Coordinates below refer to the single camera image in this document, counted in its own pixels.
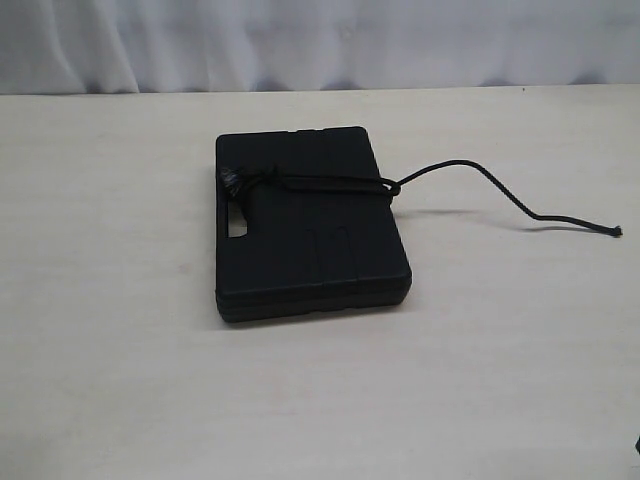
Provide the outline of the black plastic carrying case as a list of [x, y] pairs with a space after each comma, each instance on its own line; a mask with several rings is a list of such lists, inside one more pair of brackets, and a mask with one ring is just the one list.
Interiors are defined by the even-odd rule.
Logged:
[[248, 322], [401, 303], [412, 271], [367, 131], [216, 141], [216, 303]]

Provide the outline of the white backdrop curtain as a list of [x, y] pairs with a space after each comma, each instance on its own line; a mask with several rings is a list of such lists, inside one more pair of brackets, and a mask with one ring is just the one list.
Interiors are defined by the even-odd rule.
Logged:
[[5, 94], [635, 83], [635, 1], [5, 1]]

